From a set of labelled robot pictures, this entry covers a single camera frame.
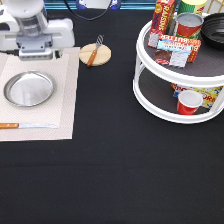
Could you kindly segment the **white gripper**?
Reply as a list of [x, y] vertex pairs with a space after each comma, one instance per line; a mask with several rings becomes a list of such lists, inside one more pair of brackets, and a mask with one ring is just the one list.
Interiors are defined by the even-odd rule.
[[73, 47], [73, 23], [70, 19], [48, 20], [43, 13], [29, 18], [0, 15], [0, 53], [20, 60], [50, 60], [54, 51]]

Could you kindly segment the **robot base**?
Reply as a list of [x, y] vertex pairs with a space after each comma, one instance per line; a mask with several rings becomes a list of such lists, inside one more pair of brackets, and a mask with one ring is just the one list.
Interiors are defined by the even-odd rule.
[[76, 0], [78, 9], [119, 9], [121, 0]]

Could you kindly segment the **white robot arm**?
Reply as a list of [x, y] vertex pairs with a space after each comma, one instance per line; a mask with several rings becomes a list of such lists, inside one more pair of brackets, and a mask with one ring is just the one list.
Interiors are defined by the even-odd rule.
[[47, 18], [44, 0], [0, 0], [0, 53], [50, 60], [75, 44], [73, 22]]

